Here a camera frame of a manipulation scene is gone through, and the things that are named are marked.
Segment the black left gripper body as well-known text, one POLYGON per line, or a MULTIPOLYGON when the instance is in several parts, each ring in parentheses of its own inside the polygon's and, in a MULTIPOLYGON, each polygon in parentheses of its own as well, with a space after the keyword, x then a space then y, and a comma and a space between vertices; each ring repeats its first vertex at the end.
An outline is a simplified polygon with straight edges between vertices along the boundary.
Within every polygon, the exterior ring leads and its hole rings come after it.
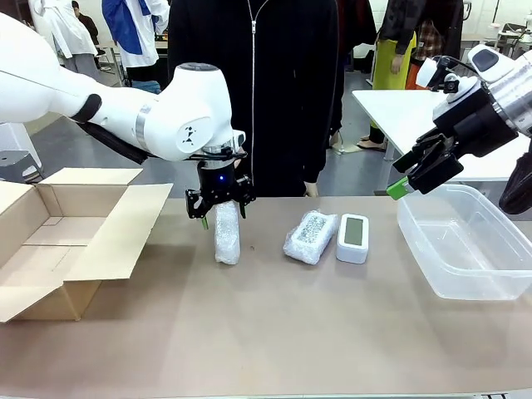
POLYGON ((197 165, 200 197, 205 203, 221 204, 233 199, 234 162, 202 160, 197 165))

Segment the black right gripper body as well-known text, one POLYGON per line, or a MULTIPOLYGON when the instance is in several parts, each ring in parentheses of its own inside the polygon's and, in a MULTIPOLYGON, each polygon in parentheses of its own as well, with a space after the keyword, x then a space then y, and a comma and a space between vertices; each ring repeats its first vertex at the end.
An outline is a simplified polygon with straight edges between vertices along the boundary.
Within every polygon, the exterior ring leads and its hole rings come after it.
POLYGON ((477 83, 460 99, 444 100, 433 111, 433 122, 445 137, 442 154, 461 158, 488 155, 518 137, 484 83, 477 83))

